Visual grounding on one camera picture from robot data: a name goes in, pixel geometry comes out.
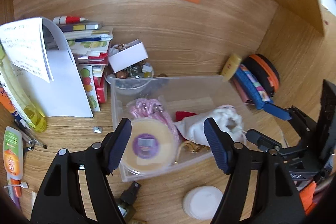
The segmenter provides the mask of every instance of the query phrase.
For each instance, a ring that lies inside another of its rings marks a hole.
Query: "black spray bottle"
[[[115,200],[126,223],[128,223],[135,215],[136,210],[134,209],[133,204],[137,200],[137,193],[140,187],[141,184],[134,181],[126,191],[123,191],[120,198]]]

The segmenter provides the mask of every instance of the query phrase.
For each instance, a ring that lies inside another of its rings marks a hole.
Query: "yellow liquid bottle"
[[[11,62],[3,51],[0,45],[0,74],[3,78],[4,90],[11,99],[13,105],[16,107],[19,115],[26,120],[26,122],[35,129],[37,132],[43,132],[47,128],[47,120],[36,109],[34,104],[28,98],[11,66]]]

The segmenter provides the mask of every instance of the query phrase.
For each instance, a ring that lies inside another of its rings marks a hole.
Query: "red and white pen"
[[[84,17],[71,17],[71,16],[62,16],[62,17],[55,17],[53,22],[57,25],[62,24],[75,24],[80,23],[82,21],[87,20],[87,18]]]

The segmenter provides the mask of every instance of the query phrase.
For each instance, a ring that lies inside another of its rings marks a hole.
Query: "transparent plastic container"
[[[125,95],[120,93],[118,86],[139,86],[139,81],[146,84],[137,94]],[[176,111],[188,111],[204,113],[221,105],[233,105],[239,115],[242,116],[244,129],[255,128],[255,122],[251,112],[242,103],[238,93],[223,76],[191,76],[191,77],[162,77],[150,79],[113,79],[111,83],[112,121],[114,127],[123,117],[133,120],[127,104],[138,98],[162,99],[165,102],[165,110],[175,121]],[[212,157],[210,150],[201,150],[197,153],[183,151],[180,154],[178,164],[172,164],[160,172],[141,176],[130,172],[123,164],[119,165],[123,182],[135,181],[144,178],[166,174],[181,170],[189,165],[198,163]]]

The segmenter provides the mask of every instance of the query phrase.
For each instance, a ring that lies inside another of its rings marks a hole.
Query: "red box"
[[[102,79],[100,81],[100,86],[96,87],[96,93],[97,93],[98,102],[100,104],[106,103],[107,101],[107,82],[105,79]]]
[[[100,84],[101,84],[101,77],[96,77],[96,76],[94,76],[94,77],[93,77],[93,83],[94,83],[94,86],[95,86],[95,87],[100,86]]]

